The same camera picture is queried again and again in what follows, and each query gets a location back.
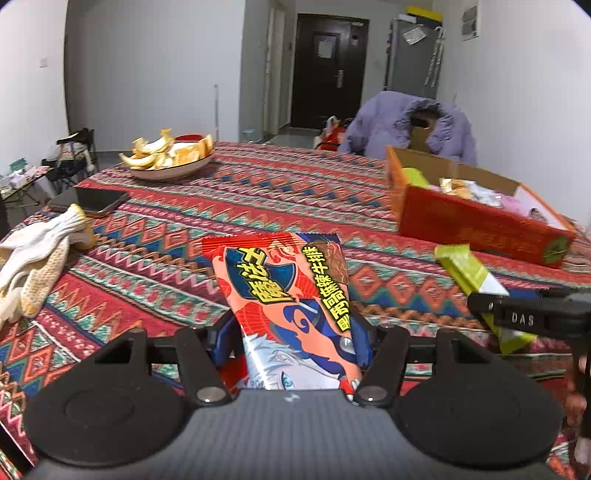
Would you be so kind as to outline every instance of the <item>black round disc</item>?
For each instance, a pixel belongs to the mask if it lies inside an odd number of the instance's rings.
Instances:
[[[533,381],[477,369],[473,375],[435,376],[414,387],[400,398],[395,421],[429,456],[459,466],[501,469],[541,460],[561,419],[558,405]]]
[[[25,416],[33,446],[59,462],[105,468],[146,458],[181,432],[183,402],[172,388],[151,377],[117,380],[93,373],[91,381],[42,390]]]

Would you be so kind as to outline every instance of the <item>metal screw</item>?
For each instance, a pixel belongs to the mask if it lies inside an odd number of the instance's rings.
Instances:
[[[226,398],[226,392],[220,387],[203,387],[197,391],[197,398],[204,403],[216,403]]]
[[[358,393],[361,398],[370,402],[380,401],[388,396],[388,392],[377,385],[368,385],[367,387],[363,387]]]

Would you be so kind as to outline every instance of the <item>red snack bag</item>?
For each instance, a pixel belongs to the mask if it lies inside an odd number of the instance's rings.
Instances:
[[[342,388],[361,380],[336,235],[264,233],[202,240],[242,329],[246,388]]]

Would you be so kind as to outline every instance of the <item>white logo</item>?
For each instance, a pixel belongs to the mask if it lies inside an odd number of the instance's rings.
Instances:
[[[520,325],[525,325],[525,322],[526,322],[525,315],[521,314],[521,317],[519,317],[516,312],[513,312],[513,314],[511,315],[511,321],[513,323],[517,323],[517,320],[519,320]],[[533,315],[529,315],[527,317],[527,325],[530,327],[534,326],[534,316]]]
[[[295,401],[298,401],[299,399],[300,399],[300,396],[296,395],[295,393],[292,393],[289,397],[284,398],[284,400],[289,403],[293,403]]]

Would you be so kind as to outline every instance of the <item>white bowl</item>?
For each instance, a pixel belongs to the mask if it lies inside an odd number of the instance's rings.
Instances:
[[[158,170],[136,170],[134,168],[129,168],[128,170],[134,177],[141,180],[164,181],[180,179],[191,175],[207,165],[213,158],[212,154],[201,160],[186,163],[185,165],[178,165],[176,167],[159,168]]]

